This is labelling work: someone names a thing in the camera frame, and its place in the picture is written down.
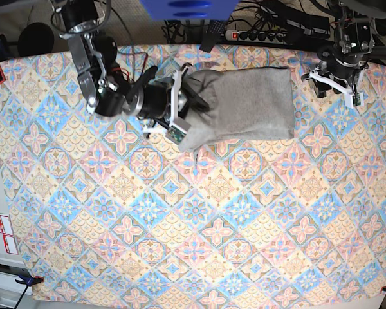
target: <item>gray fabric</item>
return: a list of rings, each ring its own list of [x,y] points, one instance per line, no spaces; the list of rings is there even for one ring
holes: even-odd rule
[[[218,72],[203,70],[185,77],[210,106],[207,113],[190,109],[192,126],[179,145],[195,151],[221,140],[285,140],[294,137],[295,116],[290,69],[257,68]]]

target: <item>patterned tablecloth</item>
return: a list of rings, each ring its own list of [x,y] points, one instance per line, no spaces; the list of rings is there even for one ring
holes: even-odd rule
[[[2,63],[0,164],[34,298],[120,308],[294,308],[386,285],[386,67],[365,105],[317,100],[309,53],[139,46],[159,75],[191,62],[289,66],[297,137],[203,147],[195,164],[134,119],[89,116],[69,53]],[[132,59],[118,58],[131,71]],[[138,71],[143,59],[136,59]]]

